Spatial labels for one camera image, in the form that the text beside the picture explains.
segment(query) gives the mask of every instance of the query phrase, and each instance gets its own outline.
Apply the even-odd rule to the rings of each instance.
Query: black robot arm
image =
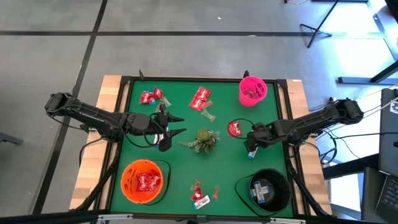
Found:
[[[164,138],[157,143],[160,151],[168,150],[171,147],[171,138],[186,130],[165,131],[169,122],[184,121],[184,119],[164,113],[162,107],[150,116],[140,113],[108,112],[81,102],[69,93],[51,94],[45,105],[45,110],[50,117],[69,116],[74,118],[83,123],[80,128],[86,132],[89,128],[94,128],[104,139],[112,142],[122,141],[126,133],[144,137],[146,135],[163,134]]]
[[[296,119],[281,119],[269,124],[256,123],[244,142],[248,152],[258,146],[266,148],[279,141],[297,145],[308,139],[312,133],[335,124],[356,124],[363,119],[363,112],[356,101],[337,100],[320,111]]]

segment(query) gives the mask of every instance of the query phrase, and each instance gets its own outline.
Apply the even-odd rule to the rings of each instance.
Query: tripod stand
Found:
[[[321,24],[319,24],[318,28],[314,28],[314,27],[311,27],[311,26],[308,26],[308,25],[305,25],[305,24],[300,24],[300,26],[304,26],[304,27],[309,28],[309,29],[311,29],[311,30],[314,31],[313,34],[312,34],[310,43],[309,43],[308,46],[307,46],[308,48],[311,47],[313,40],[315,39],[315,37],[316,37],[318,34],[326,34],[327,37],[331,37],[331,36],[332,36],[332,34],[327,33],[327,32],[324,32],[324,31],[320,31],[320,29],[321,29],[321,26],[323,25],[323,23],[326,21],[326,19],[327,19],[328,16],[330,15],[330,13],[332,12],[332,10],[333,10],[333,9],[335,8],[335,6],[337,5],[338,1],[339,1],[339,0],[336,0],[336,2],[333,4],[333,6],[332,6],[331,9],[329,10],[328,14],[325,16],[325,18],[323,18]]]

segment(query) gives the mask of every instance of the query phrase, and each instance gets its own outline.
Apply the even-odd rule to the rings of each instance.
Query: green table surface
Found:
[[[158,87],[172,106],[167,108],[172,115],[184,118],[185,121],[169,123],[169,129],[187,128],[187,130],[173,138],[172,147],[166,152],[157,148],[140,149],[134,147],[126,140],[123,141],[116,183],[111,201],[112,212],[137,212],[137,213],[171,213],[171,214],[200,214],[200,215],[228,215],[256,217],[236,195],[234,185],[237,180],[255,173],[259,169],[276,169],[286,177],[286,168],[282,144],[278,143],[267,149],[259,149],[256,157],[247,158],[247,151],[243,140],[228,135],[227,125],[236,118],[246,118],[252,122],[269,123],[278,119],[274,86],[267,84],[266,98],[255,107],[248,108],[238,100],[239,83],[224,82],[181,82],[181,81],[134,81],[129,112],[151,114],[155,112],[156,105],[140,105],[139,98],[142,91]],[[211,90],[210,99],[214,105],[208,108],[209,113],[216,116],[213,122],[196,110],[189,107],[193,96],[199,86]],[[250,131],[250,124],[241,121],[243,133]],[[220,131],[220,140],[216,143],[215,150],[209,154],[197,154],[193,149],[177,144],[178,141],[194,141],[199,129],[205,128]],[[145,145],[142,137],[130,136],[141,145]],[[137,159],[162,159],[171,165],[170,186],[164,199],[156,205],[139,205],[130,202],[122,193],[120,180],[125,168]],[[162,169],[165,182],[169,172],[164,162],[156,161]],[[213,195],[215,186],[220,187],[219,199],[195,211],[191,201],[190,187],[196,179],[201,180],[204,194]],[[238,184],[239,194],[252,205],[251,207],[261,215],[270,215],[258,209],[251,201],[248,191],[249,179],[244,179]],[[275,216],[292,217],[292,206]]]

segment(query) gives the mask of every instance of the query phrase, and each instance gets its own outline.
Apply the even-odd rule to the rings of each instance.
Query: wooden table frame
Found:
[[[129,91],[129,85],[124,85],[123,88],[120,88],[120,86],[122,86],[121,82],[126,82],[128,80],[129,79],[119,75],[105,75],[96,106],[106,111],[115,111],[115,108],[118,108],[118,111],[120,112],[125,111],[126,99],[131,91]],[[281,83],[278,91],[283,118],[289,119],[289,114],[293,118],[308,114],[307,101],[304,95],[303,84],[301,80],[279,80],[279,83]],[[116,102],[119,95],[121,96],[121,100],[117,105]],[[100,136],[97,132],[89,133],[87,142],[98,138],[100,138]],[[309,139],[308,141],[315,143],[314,139]],[[83,159],[81,160],[80,170],[70,203],[71,209],[79,206],[93,190],[101,177],[101,173],[106,170],[105,166],[108,166],[111,163],[111,161],[104,163],[104,159],[112,159],[114,157],[116,147],[117,144],[107,144],[106,141],[98,141],[86,147],[83,154]],[[331,214],[329,198],[326,191],[318,151],[313,146],[303,145],[300,147],[299,156],[302,162],[302,174],[304,176],[307,189],[311,192],[315,200],[322,206],[322,208]],[[294,167],[297,168],[296,160],[291,158],[291,161]],[[295,198],[297,202],[297,213],[305,214],[305,207],[308,209],[308,205],[305,206],[299,188],[296,184],[294,185],[294,192],[296,195]],[[95,204],[92,204],[90,209],[93,209],[94,206],[96,209],[106,208],[109,186],[110,180],[107,181],[103,188],[101,200],[97,200]]]

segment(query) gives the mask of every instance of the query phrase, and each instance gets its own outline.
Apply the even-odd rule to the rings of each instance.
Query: wooden board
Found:
[[[118,97],[121,76],[119,75],[105,75],[101,90],[99,92],[96,106],[106,111],[114,111],[116,100]],[[293,117],[297,118],[308,114],[307,100],[305,98],[304,89],[301,80],[287,80],[290,104],[292,107]],[[282,114],[287,118],[286,105],[284,103],[284,95],[282,89],[279,88],[280,100],[282,103]],[[120,111],[123,111],[126,103],[127,88],[123,91]],[[98,133],[90,133],[87,142],[98,139]],[[115,150],[115,144],[112,147],[111,157]],[[92,144],[85,149],[80,170],[76,180],[75,190],[73,192],[70,208],[76,208],[84,199],[90,194],[100,178],[101,168],[104,160],[106,142],[99,141]],[[323,179],[322,168],[320,165],[318,151],[313,146],[304,145],[300,147],[300,157],[302,160],[303,173],[305,183],[315,200],[322,206],[322,208],[331,214],[331,208],[326,191],[325,181]],[[105,207],[107,191],[109,183],[104,187],[101,197],[100,208]],[[303,204],[299,188],[295,186],[298,211],[303,213]]]

